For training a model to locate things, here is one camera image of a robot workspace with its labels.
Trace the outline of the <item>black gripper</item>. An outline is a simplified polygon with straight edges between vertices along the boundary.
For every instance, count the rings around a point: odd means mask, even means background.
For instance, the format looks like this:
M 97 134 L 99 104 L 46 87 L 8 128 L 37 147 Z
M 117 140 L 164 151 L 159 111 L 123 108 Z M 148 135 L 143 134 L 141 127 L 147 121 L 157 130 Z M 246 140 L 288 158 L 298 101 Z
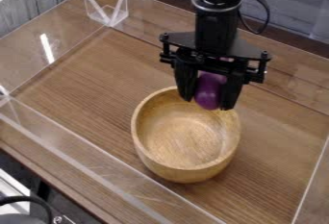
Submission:
M 232 3 L 191 0 L 195 8 L 195 31 L 163 33 L 160 61 L 173 68 L 180 98 L 193 97 L 198 72 L 227 74 L 220 108 L 235 107 L 243 84 L 262 83 L 271 56 L 238 36 L 242 0 Z

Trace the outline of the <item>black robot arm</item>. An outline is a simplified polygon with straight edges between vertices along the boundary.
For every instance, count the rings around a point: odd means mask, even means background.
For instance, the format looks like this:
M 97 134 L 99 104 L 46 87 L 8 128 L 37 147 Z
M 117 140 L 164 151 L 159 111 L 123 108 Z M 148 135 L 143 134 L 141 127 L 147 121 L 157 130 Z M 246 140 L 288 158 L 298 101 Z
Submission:
M 159 60 L 173 69 L 180 98 L 206 110 L 231 110 L 244 85 L 264 80 L 267 51 L 239 39 L 242 0 L 191 0 L 195 30 L 164 33 Z

